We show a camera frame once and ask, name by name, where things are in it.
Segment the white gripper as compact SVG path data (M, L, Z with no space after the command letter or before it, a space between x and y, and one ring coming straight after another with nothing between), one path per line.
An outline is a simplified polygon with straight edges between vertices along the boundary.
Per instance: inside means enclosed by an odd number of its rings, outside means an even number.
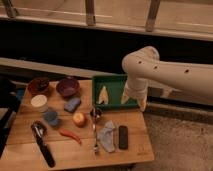
M142 78L128 77L121 96L121 104L125 104L129 98L139 100L139 107L142 112L147 106L148 82Z

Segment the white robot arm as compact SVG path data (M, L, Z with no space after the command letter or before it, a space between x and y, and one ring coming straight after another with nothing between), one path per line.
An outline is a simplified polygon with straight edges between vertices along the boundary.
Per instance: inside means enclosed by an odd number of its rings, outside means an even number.
M148 80L200 97L213 103L213 66L159 60L156 48L146 46L126 55L122 68L127 80L121 96L125 104L135 99L142 111L146 108Z

